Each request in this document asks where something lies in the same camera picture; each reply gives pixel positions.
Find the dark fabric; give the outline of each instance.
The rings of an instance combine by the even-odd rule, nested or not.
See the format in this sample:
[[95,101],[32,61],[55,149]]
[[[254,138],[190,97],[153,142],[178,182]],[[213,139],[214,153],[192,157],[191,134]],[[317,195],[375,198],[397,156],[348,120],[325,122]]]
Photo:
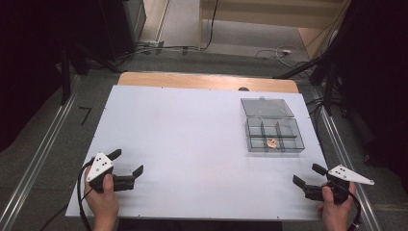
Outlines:
[[0,7],[0,151],[61,84],[54,55],[47,52],[52,44],[34,32],[30,23],[38,21],[25,14],[27,8],[12,1]]
[[169,219],[129,219],[119,220],[117,231],[183,231],[183,222],[193,222],[197,229],[211,227],[216,231],[282,231],[279,221],[180,221]]

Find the floor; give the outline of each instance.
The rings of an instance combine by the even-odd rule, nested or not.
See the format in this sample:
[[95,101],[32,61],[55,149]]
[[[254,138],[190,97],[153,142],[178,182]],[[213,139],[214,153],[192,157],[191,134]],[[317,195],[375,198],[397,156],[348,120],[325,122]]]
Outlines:
[[[172,15],[172,7],[181,6],[179,4],[195,4],[194,1],[176,3],[176,0],[170,1],[169,11],[160,38],[165,41],[165,45],[195,45],[194,36],[186,36],[187,30],[184,32],[185,34],[179,34],[179,39],[171,34],[171,32],[175,32],[175,28],[170,29],[170,19],[178,14]],[[236,52],[237,49],[233,49],[235,46],[225,45],[225,48],[222,48],[222,44],[228,43],[228,40],[218,36],[223,31],[223,29],[218,30],[221,26],[220,24],[215,26],[215,37],[210,46],[214,50],[208,49],[206,52],[189,51],[187,54],[168,50],[157,54],[140,53],[129,57],[120,68],[129,71],[216,73],[254,78],[271,78],[291,70],[290,67],[274,58],[255,59],[254,53],[256,54],[255,51],[258,49],[273,49],[281,45],[301,45],[300,37],[293,30],[284,28],[283,31],[287,33],[284,34],[285,36],[274,33],[277,38],[274,38],[273,42],[266,41],[247,45],[248,39],[237,41],[232,44],[244,44],[243,46],[249,46],[250,48],[244,48],[243,50],[248,49],[250,51],[244,52],[241,50]],[[261,31],[259,32],[260,38],[270,36],[270,34],[264,34],[265,30]],[[305,57],[287,58],[287,61],[291,62],[291,64],[306,59]],[[74,94],[69,107],[59,105],[62,93],[58,90],[27,124],[17,140],[0,153],[0,168],[2,169],[0,208],[2,210],[6,208],[13,190],[20,183],[27,167],[37,157],[37,152],[44,151],[47,153],[38,176],[31,179],[31,190],[21,198],[24,203],[21,208],[17,209],[18,216],[15,218],[11,230],[39,230],[46,221],[67,203],[72,194],[78,171],[84,162],[98,121],[103,113],[109,92],[112,85],[117,83],[118,77],[119,74],[106,69],[93,69],[89,76],[76,77],[75,81],[73,81]],[[302,73],[301,76],[295,76],[293,79],[296,81],[299,91],[303,94],[305,102],[316,98],[314,87],[311,87],[308,83],[305,73]],[[66,115],[57,127],[59,132],[56,134],[55,139],[49,143],[43,143],[43,138],[49,136],[47,132],[54,118],[63,110],[66,110]],[[406,219],[408,217],[408,195],[402,189],[399,178],[384,167],[365,165],[365,150],[359,143],[359,137],[355,133],[353,125],[342,117],[339,108],[334,108],[333,113],[333,120],[356,170],[368,176],[368,178],[374,179],[376,183],[374,187],[364,186],[364,189],[370,199],[380,227],[383,230],[408,230],[408,221]],[[322,119],[319,120],[318,131],[327,157],[327,164],[334,167],[340,161]],[[191,228],[188,224],[186,228],[188,230],[197,230]],[[85,229],[78,218],[66,218],[64,215],[59,215],[47,230]],[[283,222],[283,230],[322,230],[322,228],[319,221],[298,221]],[[359,230],[369,229],[363,224]]]

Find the black cable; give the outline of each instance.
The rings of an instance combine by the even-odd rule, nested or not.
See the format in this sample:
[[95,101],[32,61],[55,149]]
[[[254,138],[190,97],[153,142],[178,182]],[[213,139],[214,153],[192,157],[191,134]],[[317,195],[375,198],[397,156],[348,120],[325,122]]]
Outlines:
[[216,19],[217,7],[218,7],[218,0],[216,1],[216,7],[214,8],[214,13],[213,13],[213,20],[211,22],[210,40],[208,41],[207,46],[203,48],[202,50],[206,50],[210,46],[211,41],[213,40],[213,28],[214,28],[214,20]]
[[51,219],[49,219],[47,222],[45,222],[44,225],[42,225],[42,228],[39,231],[44,231],[45,228],[60,214],[62,213],[66,208],[68,208],[68,204],[64,205],[61,210],[59,210]]
[[84,173],[84,170],[88,167],[91,166],[93,163],[93,158],[86,164],[84,164],[84,166],[81,168],[79,175],[78,175],[78,183],[77,183],[77,197],[78,197],[78,205],[79,205],[79,215],[81,216],[81,220],[82,223],[84,223],[85,228],[88,231],[91,231],[92,229],[90,228],[90,224],[88,222],[87,216],[85,215],[84,212],[84,207],[82,206],[82,200],[81,199],[81,178],[82,178],[82,174]]
[[357,199],[357,197],[351,193],[348,189],[343,188],[341,185],[336,184],[335,182],[331,182],[336,188],[339,188],[340,190],[342,190],[343,192],[347,192],[348,195],[351,196],[351,198],[353,198],[354,201],[354,205],[357,208],[357,213],[356,216],[353,219],[353,222],[350,224],[350,226],[348,227],[347,231],[354,231],[356,228],[359,227],[359,224],[361,223],[361,203],[360,201]]
[[[89,192],[87,192],[87,194],[84,195],[84,197],[82,197],[81,201],[83,201],[85,199],[85,197],[92,191],[93,189],[90,189]],[[69,203],[67,203],[66,205],[64,205],[52,218],[50,218],[47,222],[45,222],[44,225],[42,225],[41,229],[39,231],[44,231],[45,228],[60,214],[62,213],[66,208],[68,208]]]
[[340,11],[340,13],[339,13],[339,15],[337,15],[337,18],[336,18],[336,20],[334,20],[332,23],[330,23],[329,25],[327,25],[316,37],[314,37],[311,41],[309,41],[309,43],[307,44],[307,45],[305,45],[305,46],[303,46],[301,49],[305,49],[307,46],[309,46],[310,44],[312,44],[312,42],[314,41],[314,40],[316,40],[327,28],[329,28],[330,26],[332,26],[332,28],[336,25],[336,22],[340,19],[340,17],[343,15],[343,12],[344,12],[344,10],[345,10],[345,8],[347,7],[348,5],[347,4],[344,4],[344,6],[343,6],[343,8],[342,8],[342,10]]

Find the clear plastic box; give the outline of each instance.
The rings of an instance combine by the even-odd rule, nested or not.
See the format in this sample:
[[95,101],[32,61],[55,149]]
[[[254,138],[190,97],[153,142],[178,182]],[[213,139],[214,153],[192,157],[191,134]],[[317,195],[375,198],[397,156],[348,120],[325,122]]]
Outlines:
[[249,152],[299,153],[305,147],[296,119],[283,99],[242,99]]

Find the gray floor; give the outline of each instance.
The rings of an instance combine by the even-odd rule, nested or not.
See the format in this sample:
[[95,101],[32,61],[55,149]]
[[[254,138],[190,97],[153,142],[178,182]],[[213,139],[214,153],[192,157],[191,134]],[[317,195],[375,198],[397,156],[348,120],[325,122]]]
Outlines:
[[[129,58],[121,66],[130,71],[166,71],[183,73],[216,73],[249,77],[272,77],[289,70],[272,59],[259,61],[252,57],[228,56],[189,52],[183,56],[180,52],[164,51],[156,54],[138,54]],[[88,152],[91,139],[112,85],[116,84],[119,74],[108,70],[92,70],[89,76],[81,77],[81,84],[73,106],[56,137],[48,158],[31,189],[15,221],[13,230],[39,230],[41,226],[68,202],[81,164]],[[297,85],[305,101],[313,99],[311,86],[296,76]],[[19,182],[27,165],[31,162],[53,117],[59,110],[61,92],[57,91],[33,117],[17,141],[0,153],[0,203],[4,208],[14,187]],[[80,107],[92,108],[85,124],[81,126],[86,112]],[[359,143],[352,125],[341,117],[334,108],[334,119],[351,159],[359,172],[375,180],[374,187],[365,187],[374,212],[383,230],[408,230],[408,195],[401,188],[399,179],[386,168],[364,165],[364,150]],[[339,161],[323,123],[319,123],[322,145],[330,167]],[[48,230],[84,230],[78,218],[66,218],[59,215]],[[322,230],[321,223],[284,222],[284,230]]]

